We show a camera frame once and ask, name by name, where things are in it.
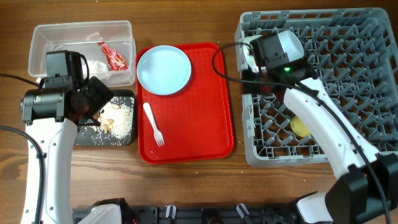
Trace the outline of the light blue plate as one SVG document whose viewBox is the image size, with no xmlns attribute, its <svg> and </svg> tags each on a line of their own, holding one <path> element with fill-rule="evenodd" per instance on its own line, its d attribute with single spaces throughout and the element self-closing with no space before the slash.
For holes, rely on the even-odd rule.
<svg viewBox="0 0 398 224">
<path fill-rule="evenodd" d="M 141 86 L 155 95 L 172 95 L 189 82 L 192 64 L 187 54 L 171 45 L 159 45 L 146 51 L 137 63 Z"/>
</svg>

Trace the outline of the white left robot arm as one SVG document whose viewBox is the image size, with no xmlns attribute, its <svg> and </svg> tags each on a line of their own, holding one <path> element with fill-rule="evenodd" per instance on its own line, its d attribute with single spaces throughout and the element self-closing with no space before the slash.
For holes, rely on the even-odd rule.
<svg viewBox="0 0 398 224">
<path fill-rule="evenodd" d="M 21 101 L 29 160 L 22 223 L 71 223 L 72 151 L 82 126 L 113 97 L 83 71 L 86 58 L 67 50 L 46 54 L 47 76 Z"/>
</svg>

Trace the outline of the red snack wrapper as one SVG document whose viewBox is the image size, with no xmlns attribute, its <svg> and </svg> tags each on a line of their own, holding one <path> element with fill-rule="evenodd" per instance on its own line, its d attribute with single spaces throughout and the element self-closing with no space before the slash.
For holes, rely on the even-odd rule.
<svg viewBox="0 0 398 224">
<path fill-rule="evenodd" d="M 127 70 L 128 64 L 123 56 L 116 50 L 112 49 L 106 42 L 98 42 L 102 52 L 106 56 L 112 71 Z"/>
</svg>

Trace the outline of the yellow plastic cup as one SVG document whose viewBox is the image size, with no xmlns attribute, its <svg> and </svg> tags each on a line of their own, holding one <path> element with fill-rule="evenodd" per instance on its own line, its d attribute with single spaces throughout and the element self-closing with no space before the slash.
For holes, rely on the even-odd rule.
<svg viewBox="0 0 398 224">
<path fill-rule="evenodd" d="M 311 135 L 310 130 L 306 127 L 306 125 L 303 123 L 303 121 L 296 115 L 291 119 L 290 127 L 291 127 L 292 131 L 294 132 L 294 134 L 297 136 L 304 138 L 306 136 Z"/>
</svg>

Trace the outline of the light blue bowl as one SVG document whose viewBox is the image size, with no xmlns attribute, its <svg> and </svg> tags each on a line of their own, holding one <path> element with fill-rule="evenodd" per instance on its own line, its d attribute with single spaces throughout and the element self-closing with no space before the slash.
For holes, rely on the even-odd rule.
<svg viewBox="0 0 398 224">
<path fill-rule="evenodd" d="M 299 38 L 289 30 L 277 34 L 283 53 L 287 54 L 290 62 L 304 57 L 304 49 Z"/>
</svg>

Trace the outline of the white plastic fork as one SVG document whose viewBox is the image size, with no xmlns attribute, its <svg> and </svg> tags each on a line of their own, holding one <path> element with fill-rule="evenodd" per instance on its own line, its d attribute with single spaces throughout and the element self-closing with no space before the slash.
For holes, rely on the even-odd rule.
<svg viewBox="0 0 398 224">
<path fill-rule="evenodd" d="M 146 116 L 148 117 L 150 125 L 152 126 L 152 129 L 154 131 L 154 139 L 155 139 L 157 145 L 159 147 L 163 146 L 164 145 L 164 137 L 156 125 L 155 117 L 152 112 L 152 108 L 151 108 L 150 104 L 148 102 L 145 102 L 143 104 L 143 109 L 144 109 L 144 112 L 145 112 Z"/>
</svg>

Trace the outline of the mint green bowl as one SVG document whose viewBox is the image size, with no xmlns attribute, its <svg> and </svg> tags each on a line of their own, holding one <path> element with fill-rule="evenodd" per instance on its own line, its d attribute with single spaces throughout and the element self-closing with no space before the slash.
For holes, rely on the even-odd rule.
<svg viewBox="0 0 398 224">
<path fill-rule="evenodd" d="M 258 60 L 261 60 L 261 40 L 262 35 L 253 35 L 243 39 L 243 53 L 244 59 L 253 73 L 262 74 L 262 67 L 258 65 Z"/>
</svg>

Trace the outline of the white napkin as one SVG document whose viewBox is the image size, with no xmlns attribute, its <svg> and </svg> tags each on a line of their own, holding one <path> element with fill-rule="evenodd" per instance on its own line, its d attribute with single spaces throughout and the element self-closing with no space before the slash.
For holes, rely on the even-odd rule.
<svg viewBox="0 0 398 224">
<path fill-rule="evenodd" d="M 99 60 L 88 60 L 88 64 L 82 59 L 83 78 L 87 77 L 87 68 L 89 68 L 90 77 L 96 77 L 99 80 L 107 80 L 111 77 L 112 73 L 108 70 L 105 63 Z"/>
</svg>

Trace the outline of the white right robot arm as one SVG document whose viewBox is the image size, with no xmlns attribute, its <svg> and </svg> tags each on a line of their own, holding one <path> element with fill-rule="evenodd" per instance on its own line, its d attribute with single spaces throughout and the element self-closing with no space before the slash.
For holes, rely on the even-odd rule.
<svg viewBox="0 0 398 224">
<path fill-rule="evenodd" d="M 244 59 L 260 85 L 283 94 L 326 154 L 336 182 L 327 193 L 296 203 L 305 223 L 366 223 L 384 215 L 391 222 L 397 208 L 397 155 L 383 156 L 348 121 L 307 62 L 299 38 L 291 31 L 243 39 Z"/>
</svg>

